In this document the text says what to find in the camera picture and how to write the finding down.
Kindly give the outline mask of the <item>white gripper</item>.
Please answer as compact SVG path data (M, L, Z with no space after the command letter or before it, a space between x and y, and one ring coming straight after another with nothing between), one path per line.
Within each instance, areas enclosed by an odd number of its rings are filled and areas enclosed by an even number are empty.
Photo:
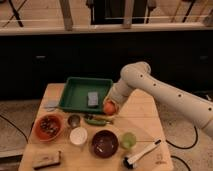
M133 91L134 88L129 86L123 80L119 80L114 83L108 91L104 98L103 106L106 106L107 103L111 102L114 105L115 110L120 111Z

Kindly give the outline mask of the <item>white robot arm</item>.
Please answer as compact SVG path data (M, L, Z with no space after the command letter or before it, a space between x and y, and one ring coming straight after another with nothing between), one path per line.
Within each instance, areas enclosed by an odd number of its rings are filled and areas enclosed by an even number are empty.
M155 79L146 62L128 64L121 69L120 79L104 98L104 112L117 114L135 89L174 108L213 139L213 102Z

